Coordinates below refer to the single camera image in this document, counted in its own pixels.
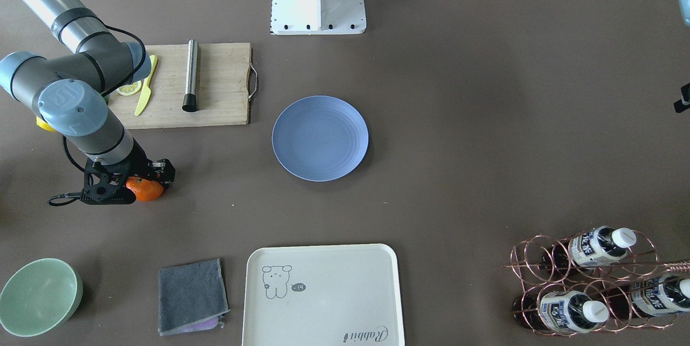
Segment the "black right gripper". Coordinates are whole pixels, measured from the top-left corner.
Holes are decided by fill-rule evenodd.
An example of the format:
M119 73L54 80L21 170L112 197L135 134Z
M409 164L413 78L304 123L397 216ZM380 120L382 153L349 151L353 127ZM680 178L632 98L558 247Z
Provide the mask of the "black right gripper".
M167 189L175 181L176 169L169 159L156 161L148 159L143 148L134 142L133 149L127 157L129 171L127 177L141 177L147 181L154 181Z

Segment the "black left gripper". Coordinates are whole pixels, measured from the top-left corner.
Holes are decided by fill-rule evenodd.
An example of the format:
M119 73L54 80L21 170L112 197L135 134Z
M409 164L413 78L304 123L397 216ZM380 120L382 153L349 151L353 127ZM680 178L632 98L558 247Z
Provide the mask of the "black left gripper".
M689 110L689 106L690 106L689 89L690 89L690 83L687 83L680 88L681 98L680 98L680 100L677 100L674 103L674 110L678 114L683 113L686 110Z

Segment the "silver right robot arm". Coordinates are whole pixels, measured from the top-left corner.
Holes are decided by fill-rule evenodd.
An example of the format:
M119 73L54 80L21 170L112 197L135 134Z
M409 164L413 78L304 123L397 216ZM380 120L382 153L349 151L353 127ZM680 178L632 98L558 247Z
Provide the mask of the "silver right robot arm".
M2 59L2 87L61 133L82 154L86 195L106 198L126 191L131 177L168 188L175 169L147 155L113 113L106 97L145 80L152 61L144 43L121 41L79 0L22 0L70 54L47 59L17 52Z

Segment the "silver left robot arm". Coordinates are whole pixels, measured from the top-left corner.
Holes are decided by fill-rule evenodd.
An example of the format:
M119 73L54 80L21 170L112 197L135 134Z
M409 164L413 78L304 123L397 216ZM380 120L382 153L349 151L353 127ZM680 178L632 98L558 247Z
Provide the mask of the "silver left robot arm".
M689 0L678 0L682 22L689 27ZM689 83L680 88L681 98L673 104L676 113L689 109Z

